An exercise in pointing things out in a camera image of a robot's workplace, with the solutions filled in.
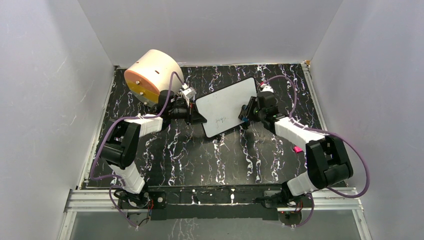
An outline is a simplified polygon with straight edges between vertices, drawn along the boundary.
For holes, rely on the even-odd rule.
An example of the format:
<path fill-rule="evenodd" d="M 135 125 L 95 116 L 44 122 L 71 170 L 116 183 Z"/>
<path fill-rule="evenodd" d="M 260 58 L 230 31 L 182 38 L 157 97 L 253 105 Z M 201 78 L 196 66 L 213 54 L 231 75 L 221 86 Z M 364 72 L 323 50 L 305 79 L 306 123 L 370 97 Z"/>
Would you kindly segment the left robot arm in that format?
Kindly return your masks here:
<path fill-rule="evenodd" d="M 123 181 L 123 189 L 130 193 L 130 202 L 137 208 L 149 203 L 149 194 L 143 191 L 145 180 L 139 173 L 135 158 L 139 139 L 164 131 L 172 120 L 184 120 L 188 125 L 204 124 L 207 119 L 196 109 L 193 100 L 177 99 L 173 91 L 162 90 L 148 114 L 110 121 L 109 135 L 103 140 L 99 158 Z"/>

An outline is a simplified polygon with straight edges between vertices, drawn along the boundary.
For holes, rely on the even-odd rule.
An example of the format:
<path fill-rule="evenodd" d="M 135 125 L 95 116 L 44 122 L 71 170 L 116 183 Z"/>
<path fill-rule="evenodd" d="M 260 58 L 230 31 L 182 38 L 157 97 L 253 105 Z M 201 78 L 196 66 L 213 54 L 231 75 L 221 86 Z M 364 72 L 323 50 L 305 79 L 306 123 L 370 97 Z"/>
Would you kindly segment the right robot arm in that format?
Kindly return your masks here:
<path fill-rule="evenodd" d="M 306 172 L 282 183 L 280 193 L 272 195 L 272 200 L 295 207 L 302 196 L 342 182 L 354 174 L 343 141 L 295 125 L 289 116 L 279 111 L 272 92 L 252 96 L 248 104 L 241 107 L 238 118 L 243 123 L 261 122 L 266 130 L 290 141 L 305 153 Z"/>

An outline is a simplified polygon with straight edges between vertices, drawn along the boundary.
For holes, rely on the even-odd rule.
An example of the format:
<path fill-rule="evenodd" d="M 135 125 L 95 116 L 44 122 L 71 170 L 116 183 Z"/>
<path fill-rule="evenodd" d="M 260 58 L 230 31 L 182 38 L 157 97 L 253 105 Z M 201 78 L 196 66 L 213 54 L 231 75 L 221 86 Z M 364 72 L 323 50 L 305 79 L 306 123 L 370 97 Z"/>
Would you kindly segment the small white whiteboard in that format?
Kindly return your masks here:
<path fill-rule="evenodd" d="M 249 77 L 196 99 L 197 111 L 206 119 L 205 136 L 212 138 L 240 125 L 242 107 L 256 95 L 256 81 Z"/>

